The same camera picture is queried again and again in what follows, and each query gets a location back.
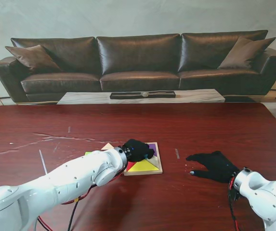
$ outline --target leather sofa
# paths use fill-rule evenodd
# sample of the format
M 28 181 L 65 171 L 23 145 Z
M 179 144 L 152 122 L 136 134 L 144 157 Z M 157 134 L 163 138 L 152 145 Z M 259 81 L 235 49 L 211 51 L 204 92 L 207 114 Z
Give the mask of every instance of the leather sofa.
M 66 92 L 216 89 L 223 96 L 266 95 L 276 81 L 276 51 L 252 69 L 217 69 L 239 37 L 267 30 L 134 37 L 12 38 L 42 45 L 63 73 L 30 74 L 15 57 L 0 61 L 0 80 L 16 103 L 58 101 Z

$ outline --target black glove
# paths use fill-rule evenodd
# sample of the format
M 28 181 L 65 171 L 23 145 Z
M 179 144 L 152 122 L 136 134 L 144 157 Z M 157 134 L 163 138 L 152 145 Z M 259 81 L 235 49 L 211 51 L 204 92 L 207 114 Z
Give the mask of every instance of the black glove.
M 221 183 L 229 183 L 232 175 L 239 172 L 239 169 L 220 151 L 215 151 L 211 154 L 200 153 L 190 155 L 186 160 L 197 161 L 208 169 L 208 171 L 192 170 L 190 172 L 191 175 L 215 180 Z
M 122 146 L 122 150 L 130 162 L 139 162 L 146 158 L 150 159 L 155 153 L 153 149 L 149 148 L 147 143 L 143 143 L 134 139 L 128 140 Z

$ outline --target throw pillow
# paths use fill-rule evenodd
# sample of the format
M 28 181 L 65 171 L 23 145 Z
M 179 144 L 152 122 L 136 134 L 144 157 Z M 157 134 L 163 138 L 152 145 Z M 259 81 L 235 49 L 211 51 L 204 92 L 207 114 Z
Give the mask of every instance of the throw pillow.
M 32 73 L 53 73 L 62 72 L 60 67 L 47 54 L 44 47 L 37 45 L 35 47 L 5 47 L 20 63 L 30 68 Z
M 275 38 L 252 41 L 240 37 L 218 69 L 250 69 L 253 59 L 262 53 Z

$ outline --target wooden table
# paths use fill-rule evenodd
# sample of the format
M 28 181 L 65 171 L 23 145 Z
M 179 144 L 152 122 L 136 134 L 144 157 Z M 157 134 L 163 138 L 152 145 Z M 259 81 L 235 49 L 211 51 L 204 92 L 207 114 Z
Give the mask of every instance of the wooden table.
M 259 103 L 39 105 L 0 106 L 0 185 L 43 175 L 39 149 L 51 171 L 129 138 L 158 142 L 163 174 L 94 188 L 78 205 L 75 231 L 234 230 L 227 185 L 190 176 L 203 169 L 185 160 L 190 154 L 220 150 L 239 168 L 276 180 L 276 119 Z M 42 217 L 63 231 L 72 209 L 59 205 Z M 246 199 L 235 212 L 242 230 L 263 230 Z
M 175 90 L 175 98 L 112 100 L 111 92 L 68 92 L 57 104 L 117 103 L 223 103 L 225 98 L 215 89 Z

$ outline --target back cushion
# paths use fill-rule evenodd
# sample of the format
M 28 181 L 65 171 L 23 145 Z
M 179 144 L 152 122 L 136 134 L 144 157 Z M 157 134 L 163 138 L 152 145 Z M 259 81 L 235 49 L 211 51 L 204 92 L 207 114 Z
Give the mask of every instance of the back cushion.
M 65 72 L 100 74 L 97 41 L 88 38 L 12 38 L 15 47 L 41 45 Z
M 267 30 L 182 34 L 182 55 L 178 72 L 217 68 L 239 37 L 265 39 Z
M 97 37 L 103 75 L 125 71 L 176 72 L 180 35 Z

